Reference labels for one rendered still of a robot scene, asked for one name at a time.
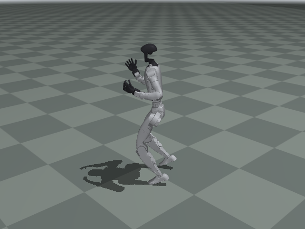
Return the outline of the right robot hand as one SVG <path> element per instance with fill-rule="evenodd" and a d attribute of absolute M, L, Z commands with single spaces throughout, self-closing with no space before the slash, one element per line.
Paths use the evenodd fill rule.
<path fill-rule="evenodd" d="M 130 62 L 130 64 L 129 64 L 129 62 L 127 61 L 127 63 L 128 63 L 129 66 L 127 65 L 127 63 L 125 63 L 125 65 L 128 67 L 129 70 L 132 71 L 133 75 L 134 75 L 136 72 L 139 72 L 138 69 L 137 69 L 137 66 L 136 66 L 137 60 L 135 60 L 135 63 L 133 62 L 132 58 L 131 58 L 132 63 L 131 63 L 130 59 L 128 59 L 128 60 L 129 60 L 129 62 Z M 140 74 L 140 72 L 139 72 L 139 74 Z M 134 75 L 134 77 L 135 77 L 135 75 Z"/>

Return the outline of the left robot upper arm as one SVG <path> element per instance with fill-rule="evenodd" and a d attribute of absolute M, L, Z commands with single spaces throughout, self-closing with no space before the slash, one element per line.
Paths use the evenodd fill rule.
<path fill-rule="evenodd" d="M 161 100 L 163 97 L 163 92 L 162 92 L 160 84 L 158 82 L 156 71 L 154 69 L 150 69 L 147 71 L 146 75 L 152 85 L 152 88 L 155 90 L 155 92 L 160 93 L 160 97 L 157 100 Z"/>

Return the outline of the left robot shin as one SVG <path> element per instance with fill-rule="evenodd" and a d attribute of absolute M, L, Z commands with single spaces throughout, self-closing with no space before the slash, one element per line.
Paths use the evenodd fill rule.
<path fill-rule="evenodd" d="M 155 159 L 153 158 L 150 151 L 147 151 L 144 146 L 139 146 L 136 150 L 136 153 L 140 157 L 140 159 L 146 164 L 146 166 L 150 168 L 155 175 L 157 175 L 158 178 L 162 176 L 162 173 L 157 167 Z"/>

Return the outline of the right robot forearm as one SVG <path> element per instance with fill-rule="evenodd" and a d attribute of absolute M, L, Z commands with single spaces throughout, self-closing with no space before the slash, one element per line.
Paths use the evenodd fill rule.
<path fill-rule="evenodd" d="M 144 80 L 144 77 L 141 76 L 141 75 L 139 74 L 139 72 L 136 72 L 134 75 L 135 75 L 135 78 L 136 78 L 137 81 L 139 81 L 139 82 L 141 82 L 142 84 L 146 85 L 145 80 Z"/>

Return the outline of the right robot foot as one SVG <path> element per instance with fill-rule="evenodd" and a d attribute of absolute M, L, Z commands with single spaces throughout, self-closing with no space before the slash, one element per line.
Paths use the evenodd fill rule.
<path fill-rule="evenodd" d="M 165 165 L 167 163 L 175 161 L 177 158 L 174 155 L 169 156 L 170 158 L 164 159 L 162 162 L 159 163 L 159 166 Z"/>

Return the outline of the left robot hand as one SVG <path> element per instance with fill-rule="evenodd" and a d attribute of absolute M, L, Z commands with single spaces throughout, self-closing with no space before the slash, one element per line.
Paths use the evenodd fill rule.
<path fill-rule="evenodd" d="M 134 95 L 134 92 L 137 91 L 137 92 L 141 92 L 140 90 L 134 88 L 132 85 L 131 85 L 131 82 L 130 80 L 128 80 L 129 84 L 126 82 L 127 80 L 124 81 L 123 83 L 123 90 L 128 92 L 128 93 L 132 93 Z"/>

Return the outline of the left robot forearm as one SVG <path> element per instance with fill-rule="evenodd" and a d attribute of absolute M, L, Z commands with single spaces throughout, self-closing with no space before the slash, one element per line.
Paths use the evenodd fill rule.
<path fill-rule="evenodd" d="M 145 99 L 145 100 L 149 100 L 152 101 L 154 99 L 158 99 L 160 97 L 160 93 L 159 92 L 134 92 L 134 96 L 139 97 L 140 99 Z"/>

